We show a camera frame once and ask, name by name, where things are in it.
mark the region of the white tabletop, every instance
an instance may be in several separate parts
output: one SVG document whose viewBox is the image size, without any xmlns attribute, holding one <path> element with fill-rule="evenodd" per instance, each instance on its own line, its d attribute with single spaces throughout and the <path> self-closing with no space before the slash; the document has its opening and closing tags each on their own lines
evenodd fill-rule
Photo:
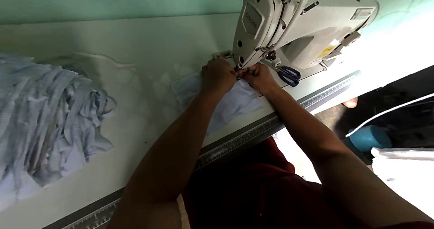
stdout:
<svg viewBox="0 0 434 229">
<path fill-rule="evenodd" d="M 85 52 L 134 64 L 119 67 L 104 57 L 93 58 L 104 89 L 118 103 L 116 114 L 101 127 L 115 148 L 96 155 L 82 170 L 40 195 L 0 213 L 0 228 L 41 228 L 125 186 L 155 139 L 180 114 L 171 82 L 199 71 L 212 53 L 230 50 L 237 18 L 238 14 L 219 14 L 0 26 L 0 51 L 36 60 Z M 332 66 L 285 90 L 300 99 L 358 67 Z M 347 91 L 328 106 L 361 93 Z M 261 101 L 263 109 L 238 116 L 206 137 L 204 145 L 274 111 L 264 97 Z"/>
</svg>

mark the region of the industrial sewing machine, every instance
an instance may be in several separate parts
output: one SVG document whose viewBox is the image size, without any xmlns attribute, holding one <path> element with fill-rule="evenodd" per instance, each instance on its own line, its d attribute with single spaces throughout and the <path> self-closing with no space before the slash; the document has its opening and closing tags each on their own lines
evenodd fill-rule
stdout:
<svg viewBox="0 0 434 229">
<path fill-rule="evenodd" d="M 303 79 L 326 70 L 378 9 L 376 0 L 243 0 L 232 51 L 213 57 L 233 58 L 236 70 L 289 66 Z"/>
</svg>

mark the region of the blue bucket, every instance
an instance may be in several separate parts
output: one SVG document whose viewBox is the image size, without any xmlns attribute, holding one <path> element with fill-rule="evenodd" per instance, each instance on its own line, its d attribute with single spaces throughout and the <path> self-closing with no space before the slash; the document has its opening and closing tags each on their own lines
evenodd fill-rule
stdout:
<svg viewBox="0 0 434 229">
<path fill-rule="evenodd" d="M 363 126 L 350 136 L 351 143 L 362 152 L 369 152 L 371 148 L 389 149 L 392 142 L 386 132 L 377 126 Z"/>
</svg>

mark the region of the blue-handled scissors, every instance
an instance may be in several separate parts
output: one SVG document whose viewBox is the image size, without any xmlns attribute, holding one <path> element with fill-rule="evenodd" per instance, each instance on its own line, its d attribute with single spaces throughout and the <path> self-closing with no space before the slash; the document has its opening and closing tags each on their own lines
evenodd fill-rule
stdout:
<svg viewBox="0 0 434 229">
<path fill-rule="evenodd" d="M 277 71 L 280 79 L 282 79 L 282 81 L 286 82 L 291 87 L 295 87 L 298 85 L 301 78 L 301 74 L 299 71 L 288 66 L 278 66 L 273 67 L 273 69 Z"/>
</svg>

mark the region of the measuring ruler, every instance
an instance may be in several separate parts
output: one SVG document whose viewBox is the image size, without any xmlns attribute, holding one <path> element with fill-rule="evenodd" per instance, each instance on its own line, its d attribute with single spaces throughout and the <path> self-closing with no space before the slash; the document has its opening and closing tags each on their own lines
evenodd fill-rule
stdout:
<svg viewBox="0 0 434 229">
<path fill-rule="evenodd" d="M 348 76 L 345 76 L 326 87 L 315 91 L 299 99 L 297 102 L 306 110 L 312 111 L 318 106 L 324 104 L 328 100 L 339 95 L 341 92 L 349 88 L 360 71 L 355 71 Z M 196 162 L 195 172 L 200 172 L 204 167 L 217 163 L 222 160 L 226 154 L 234 153 L 237 150 L 248 148 L 265 138 L 273 135 L 284 127 L 280 122 L 276 113 L 267 115 L 252 124 L 241 128 L 240 130 L 204 147 Z M 116 191 L 97 202 L 90 204 L 83 209 L 77 211 L 81 216 L 74 215 L 71 222 L 71 215 L 49 225 L 44 229 L 105 229 L 110 221 L 111 216 L 120 200 L 122 191 Z"/>
<path fill-rule="evenodd" d="M 350 87 L 350 84 L 356 80 L 356 76 L 360 74 L 360 71 L 355 71 L 350 75 L 347 75 L 309 95 L 299 99 L 297 102 L 305 108 L 307 111 L 312 111 L 318 108 L 320 105 L 326 103 L 330 99 L 339 95 L 341 92 L 345 91 Z M 273 135 L 284 127 L 283 123 L 280 122 L 279 117 L 273 113 L 264 118 L 246 126 L 243 129 L 238 130 L 236 136 L 227 140 L 224 143 L 216 146 L 215 143 L 213 147 L 204 147 L 199 155 L 198 161 L 194 171 L 198 171 L 205 166 L 213 163 L 214 161 L 220 159 L 225 154 L 233 152 L 239 149 L 241 146 L 254 141 L 260 136 L 265 136 L 265 138 Z"/>
</svg>

